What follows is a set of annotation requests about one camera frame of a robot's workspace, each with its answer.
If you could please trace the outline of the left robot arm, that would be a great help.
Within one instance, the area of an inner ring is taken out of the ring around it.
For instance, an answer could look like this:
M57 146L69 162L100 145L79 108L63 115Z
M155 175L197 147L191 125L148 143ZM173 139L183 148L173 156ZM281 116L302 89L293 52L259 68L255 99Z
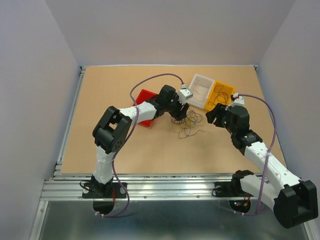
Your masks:
M192 90L184 84L178 91L165 85L159 94L137 106L120 109L108 107L92 132L96 145L96 167L91 176L89 190L102 198L111 193L112 164L116 153L126 143L129 131L133 130L136 124L154 120L164 113L169 113L175 120L180 121L187 116L187 100L192 97Z

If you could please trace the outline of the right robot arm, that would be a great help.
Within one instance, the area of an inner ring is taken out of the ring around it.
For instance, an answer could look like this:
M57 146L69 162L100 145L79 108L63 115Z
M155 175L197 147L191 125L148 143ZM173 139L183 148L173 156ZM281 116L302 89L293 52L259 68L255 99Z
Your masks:
M268 183L262 183L254 173L244 170L232 176L231 192L256 197L275 215L286 229L316 219L319 216L315 184L291 173L268 151L262 138L250 129L250 115L243 106L218 103L206 114L207 122L225 128L233 146L253 162Z

